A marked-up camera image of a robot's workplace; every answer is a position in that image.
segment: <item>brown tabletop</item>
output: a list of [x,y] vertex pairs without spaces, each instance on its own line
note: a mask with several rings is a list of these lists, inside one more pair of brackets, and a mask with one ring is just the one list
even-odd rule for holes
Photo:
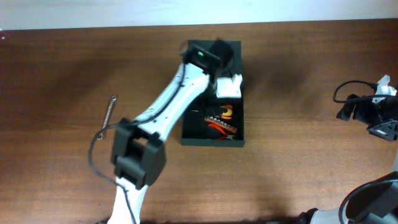
[[[166,142],[167,165],[141,218],[218,222],[296,216],[340,205],[391,168],[396,142],[335,118],[348,80],[398,80],[398,20],[2,31],[0,222],[94,223],[116,188],[92,173],[87,150],[102,126],[143,112],[169,84],[187,39],[242,42],[244,148]],[[349,94],[369,95],[352,85]],[[112,175],[113,133],[95,148]]]

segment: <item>open box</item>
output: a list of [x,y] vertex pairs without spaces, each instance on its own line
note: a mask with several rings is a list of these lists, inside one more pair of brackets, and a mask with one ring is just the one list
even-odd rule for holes
[[[189,40],[189,48],[197,45],[203,49],[209,49],[213,40]],[[231,77],[234,74],[243,74],[241,63],[241,42],[237,40],[227,40],[227,43],[234,50],[234,56],[229,64],[224,68],[221,77]],[[243,113],[243,82],[241,84],[242,98],[205,98],[204,95],[198,96],[183,114],[181,145],[183,146],[224,146],[224,147],[243,147],[244,140],[244,113]],[[232,107],[233,119],[228,120],[228,124],[237,129],[234,139],[218,140],[214,138],[214,129],[209,128],[209,118],[213,113],[217,113],[220,106],[229,105]]]

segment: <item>metal wrench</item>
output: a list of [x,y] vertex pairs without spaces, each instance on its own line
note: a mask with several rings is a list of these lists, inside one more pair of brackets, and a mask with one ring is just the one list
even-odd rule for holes
[[[102,125],[102,128],[103,128],[103,129],[106,127],[106,125],[108,125],[109,117],[111,116],[112,106],[113,106],[113,103],[114,103],[114,102],[116,102],[116,96],[112,96],[112,99],[111,99],[111,101],[109,102],[108,111],[106,112],[104,124]],[[98,136],[98,139],[103,139],[103,138],[104,138],[104,133],[101,133],[101,134]]]

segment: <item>white wall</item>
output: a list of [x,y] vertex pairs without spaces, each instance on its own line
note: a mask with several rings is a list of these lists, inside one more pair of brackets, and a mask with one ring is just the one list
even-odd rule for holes
[[0,0],[3,30],[392,17],[398,0]]

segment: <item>cable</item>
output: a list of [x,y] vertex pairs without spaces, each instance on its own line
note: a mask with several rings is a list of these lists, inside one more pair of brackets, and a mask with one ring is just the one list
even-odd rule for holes
[[145,124],[148,122],[151,122],[153,120],[155,120],[161,113],[163,113],[163,111],[168,107],[168,105],[172,102],[172,100],[174,99],[174,97],[177,95],[178,91],[181,89],[181,87],[183,86],[182,83],[184,82],[184,78],[185,78],[185,63],[183,62],[183,66],[182,66],[182,77],[180,82],[178,83],[178,88],[176,89],[176,91],[173,93],[173,95],[170,97],[170,99],[168,100],[168,102],[166,102],[165,105],[163,105],[162,109],[160,109],[156,114],[154,114],[153,116],[151,116],[148,119],[145,119],[143,121],[133,121],[132,124],[135,125],[139,125],[139,124]]
[[357,102],[364,101],[364,100],[371,100],[371,99],[373,99],[373,98],[380,98],[380,97],[385,97],[385,98],[396,97],[396,96],[392,96],[392,95],[383,95],[383,94],[380,94],[380,95],[362,96],[362,97],[355,98],[355,99],[351,99],[351,100],[336,100],[336,95],[337,95],[338,90],[339,90],[341,87],[343,87],[343,86],[345,86],[345,85],[347,85],[347,84],[350,84],[350,83],[362,83],[362,84],[366,84],[366,85],[370,86],[372,89],[377,90],[377,84],[375,84],[375,83],[369,83],[369,82],[365,82],[365,81],[361,81],[361,80],[351,80],[351,81],[348,81],[348,82],[344,82],[343,84],[341,84],[340,86],[338,86],[338,87],[336,88],[335,92],[333,93],[333,101],[334,101],[334,102],[336,102],[336,103],[357,103]]
[[90,144],[90,149],[88,150],[88,163],[90,165],[90,168],[94,171],[94,173],[96,175],[98,175],[99,177],[101,177],[102,179],[106,180],[107,182],[114,184],[117,187],[120,187],[123,189],[123,193],[124,193],[124,198],[126,199],[126,204],[127,204],[127,208],[129,209],[130,212],[130,216],[131,216],[131,220],[133,224],[137,224],[136,223],[136,218],[134,217],[134,214],[132,212],[131,206],[130,206],[130,201],[129,201],[129,196],[128,196],[128,190],[126,189],[125,186],[123,186],[122,184],[117,183],[115,180],[113,180],[112,178],[106,176],[105,174],[103,174],[102,172],[100,172],[93,163],[93,149],[94,149],[94,145],[95,145],[95,141],[97,141],[98,137],[101,134],[104,134],[107,130],[115,128],[118,124],[111,124],[106,126],[105,128],[103,128],[101,131],[99,131],[97,134],[95,134],[93,140],[91,140],[91,144]]
[[388,184],[388,183],[394,183],[394,182],[398,182],[398,179],[382,180],[382,181],[375,180],[375,181],[371,181],[366,184],[363,184],[363,185],[357,187],[351,193],[349,193],[347,195],[347,197],[344,198],[343,202],[341,203],[341,205],[338,209],[338,219],[340,221],[340,224],[345,224],[344,220],[343,220],[343,210],[344,210],[345,206],[347,205],[348,201],[351,200],[351,198],[353,198],[355,195],[357,195],[360,191],[362,191],[364,189],[368,189],[370,187],[374,187],[374,186],[381,185],[381,184]]

